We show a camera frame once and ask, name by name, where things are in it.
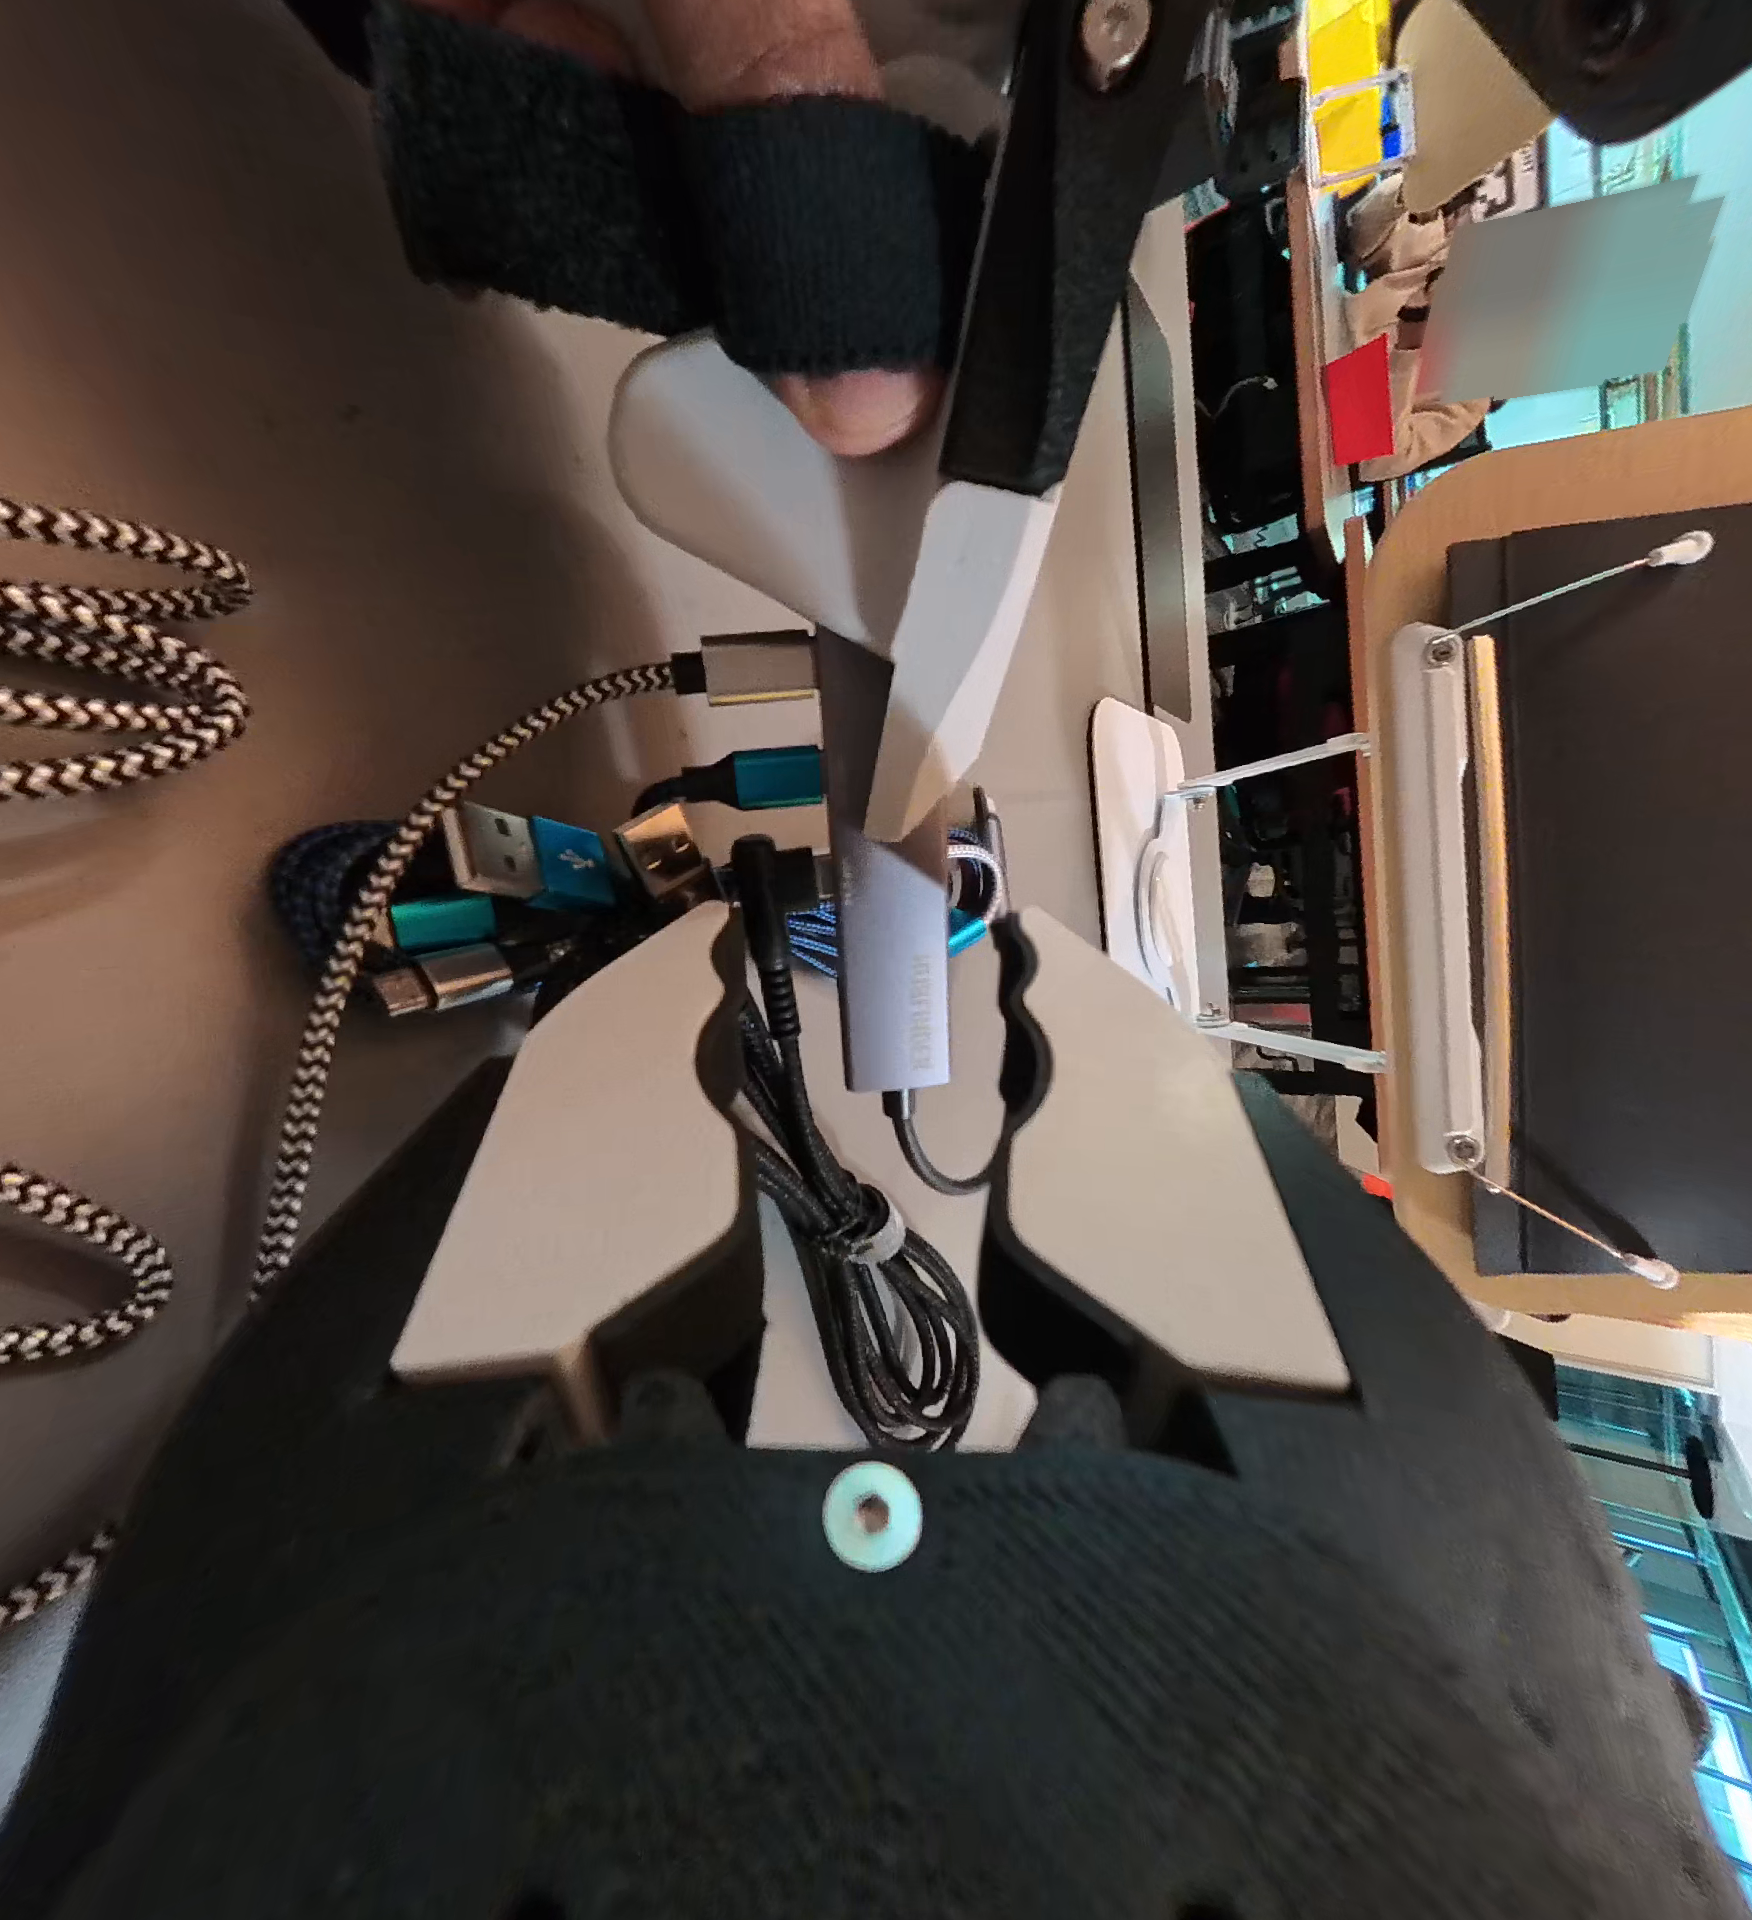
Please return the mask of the white mount bracket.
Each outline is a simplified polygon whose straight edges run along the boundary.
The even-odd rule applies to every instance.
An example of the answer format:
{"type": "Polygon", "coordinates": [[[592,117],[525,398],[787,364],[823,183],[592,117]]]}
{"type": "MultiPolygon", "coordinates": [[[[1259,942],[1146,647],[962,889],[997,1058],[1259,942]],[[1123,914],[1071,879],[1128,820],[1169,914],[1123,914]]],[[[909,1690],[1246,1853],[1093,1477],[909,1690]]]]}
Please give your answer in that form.
{"type": "Polygon", "coordinates": [[[1367,1076],[1401,1075],[1406,1081],[1417,1165],[1493,1189],[1469,859],[1469,642],[1471,637],[1464,629],[1441,629],[1433,622],[1406,622],[1391,639],[1394,733],[1382,751],[1382,772],[1394,799],[1397,891],[1406,916],[1401,980],[1410,1004],[1410,1054],[1284,1038],[1271,1026],[1228,1021],[1199,999],[1199,970],[1189,975],[1186,1015],[1202,1030],[1226,1041],[1276,1050],[1367,1076]]]}

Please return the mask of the grey USB hub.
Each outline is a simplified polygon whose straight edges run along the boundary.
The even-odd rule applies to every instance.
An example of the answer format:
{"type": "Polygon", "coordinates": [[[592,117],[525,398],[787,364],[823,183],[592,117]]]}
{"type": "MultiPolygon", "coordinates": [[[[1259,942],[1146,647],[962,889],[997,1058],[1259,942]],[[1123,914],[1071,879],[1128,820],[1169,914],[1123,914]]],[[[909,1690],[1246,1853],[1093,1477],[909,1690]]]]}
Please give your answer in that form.
{"type": "Polygon", "coordinates": [[[842,1076],[857,1094],[925,1093],[949,1067],[949,838],[942,802],[898,844],[868,833],[888,661],[814,632],[823,824],[836,864],[842,1076]]]}

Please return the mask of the grey desk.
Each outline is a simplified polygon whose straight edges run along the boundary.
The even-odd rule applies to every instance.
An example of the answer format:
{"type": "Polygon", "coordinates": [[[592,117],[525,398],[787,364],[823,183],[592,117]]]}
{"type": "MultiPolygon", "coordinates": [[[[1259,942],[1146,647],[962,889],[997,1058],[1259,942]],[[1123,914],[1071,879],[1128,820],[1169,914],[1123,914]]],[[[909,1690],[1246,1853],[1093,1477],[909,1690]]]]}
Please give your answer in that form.
{"type": "MultiPolygon", "coordinates": [[[[1014,898],[1099,946],[1089,714],[1146,698],[1123,324],[974,780],[1014,898]]],[[[0,1160],[154,1229],[126,1352],[0,1374],[0,1594],[120,1514],[243,1305],[308,975],[293,833],[403,815],[538,702],[790,616],[603,461],[640,340],[410,279],[365,100],[286,5],[0,5],[0,495],[233,551],[209,763],[0,806],[0,1160]]]]}

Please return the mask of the red plastic bin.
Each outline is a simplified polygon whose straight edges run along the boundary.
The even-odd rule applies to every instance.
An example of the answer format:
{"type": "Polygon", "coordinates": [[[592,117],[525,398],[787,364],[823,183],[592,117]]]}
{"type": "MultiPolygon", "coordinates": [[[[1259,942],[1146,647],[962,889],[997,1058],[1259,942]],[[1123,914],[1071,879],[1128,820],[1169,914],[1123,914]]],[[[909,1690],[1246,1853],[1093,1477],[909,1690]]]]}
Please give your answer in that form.
{"type": "Polygon", "coordinates": [[[1394,340],[1387,330],[1321,367],[1321,404],[1335,465],[1394,456],[1394,340]]]}

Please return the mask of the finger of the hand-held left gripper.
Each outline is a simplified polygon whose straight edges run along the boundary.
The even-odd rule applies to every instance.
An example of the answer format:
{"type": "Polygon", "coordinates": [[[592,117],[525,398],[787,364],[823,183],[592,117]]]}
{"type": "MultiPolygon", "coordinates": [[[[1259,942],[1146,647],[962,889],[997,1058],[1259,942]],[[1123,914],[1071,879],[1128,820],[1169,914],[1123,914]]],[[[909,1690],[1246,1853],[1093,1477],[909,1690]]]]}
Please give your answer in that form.
{"type": "Polygon", "coordinates": [[[875,844],[902,844],[984,751],[1039,571],[1058,486],[1014,495],[942,485],[888,642],[888,706],[864,806],[875,844]]]}

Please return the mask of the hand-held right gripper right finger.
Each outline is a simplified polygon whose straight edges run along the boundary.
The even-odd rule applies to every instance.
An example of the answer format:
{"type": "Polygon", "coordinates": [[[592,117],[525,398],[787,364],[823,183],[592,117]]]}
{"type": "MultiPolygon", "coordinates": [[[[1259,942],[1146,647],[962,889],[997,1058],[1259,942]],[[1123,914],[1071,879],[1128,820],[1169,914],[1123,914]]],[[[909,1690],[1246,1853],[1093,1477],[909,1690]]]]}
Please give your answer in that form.
{"type": "Polygon", "coordinates": [[[1342,1405],[1355,1375],[1232,1069],[1045,911],[1009,914],[1003,1143],[977,1309],[1047,1390],[1091,1381],[1134,1445],[1202,1445],[1207,1399],[1342,1405]]]}

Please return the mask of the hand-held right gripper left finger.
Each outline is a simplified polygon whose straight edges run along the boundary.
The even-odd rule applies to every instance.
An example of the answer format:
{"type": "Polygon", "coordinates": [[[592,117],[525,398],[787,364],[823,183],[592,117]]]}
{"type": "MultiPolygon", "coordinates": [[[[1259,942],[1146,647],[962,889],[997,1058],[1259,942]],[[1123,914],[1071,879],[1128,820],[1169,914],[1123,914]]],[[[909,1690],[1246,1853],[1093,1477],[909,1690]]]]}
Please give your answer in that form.
{"type": "Polygon", "coordinates": [[[530,1026],[399,1381],[547,1381],[577,1433],[609,1437],[637,1381],[674,1374],[748,1440],[769,1320],[743,987],[743,916],[698,904],[530,1026]]]}

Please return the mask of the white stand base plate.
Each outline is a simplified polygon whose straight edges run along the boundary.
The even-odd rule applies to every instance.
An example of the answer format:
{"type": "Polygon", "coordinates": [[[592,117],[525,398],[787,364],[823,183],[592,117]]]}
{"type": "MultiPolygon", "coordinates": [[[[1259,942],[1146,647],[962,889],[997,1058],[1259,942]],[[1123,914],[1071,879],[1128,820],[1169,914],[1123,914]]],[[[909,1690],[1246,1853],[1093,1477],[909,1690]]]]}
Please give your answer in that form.
{"type": "Polygon", "coordinates": [[[1182,1021],[1228,1021],[1226,898],[1214,798],[1182,798],[1181,733],[1101,698],[1089,718],[1104,957],[1182,1021]]]}

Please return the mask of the wooden board stand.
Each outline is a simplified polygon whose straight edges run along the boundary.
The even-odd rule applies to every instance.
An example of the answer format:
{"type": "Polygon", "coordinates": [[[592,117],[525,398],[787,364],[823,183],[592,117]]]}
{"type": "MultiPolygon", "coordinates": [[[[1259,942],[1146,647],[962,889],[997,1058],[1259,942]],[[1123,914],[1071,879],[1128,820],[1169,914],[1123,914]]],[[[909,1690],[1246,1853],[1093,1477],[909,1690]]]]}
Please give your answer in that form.
{"type": "Polygon", "coordinates": [[[1597,1314],[1686,1332],[1752,1341],[1752,1278],[1689,1273],[1654,1293],[1635,1278],[1477,1278],[1471,1202],[1459,1177],[1427,1172],[1410,1139],[1417,1041],[1404,987],[1406,911],[1394,846],[1394,702],[1391,639],[1446,608],[1446,551],[1532,527],[1674,516],[1752,503],[1752,404],[1658,420],[1616,435],[1504,448],[1441,477],[1391,523],[1362,584],[1346,591],[1359,728],[1372,759],[1359,775],[1365,824],[1365,916],[1372,1030],[1391,1056],[1375,1088],[1382,1172],[1394,1215],[1442,1278],[1482,1309],[1523,1314],[1597,1314]]]}

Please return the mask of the black panel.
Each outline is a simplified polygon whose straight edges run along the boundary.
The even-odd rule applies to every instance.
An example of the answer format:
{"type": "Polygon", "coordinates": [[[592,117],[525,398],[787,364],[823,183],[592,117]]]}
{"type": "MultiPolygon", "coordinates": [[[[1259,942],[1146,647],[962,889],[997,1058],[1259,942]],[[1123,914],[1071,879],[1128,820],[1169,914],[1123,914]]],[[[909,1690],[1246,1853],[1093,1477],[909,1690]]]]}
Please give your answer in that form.
{"type": "Polygon", "coordinates": [[[1504,725],[1513,1191],[1686,1278],[1752,1278],[1752,503],[1446,551],[1504,725]]]}

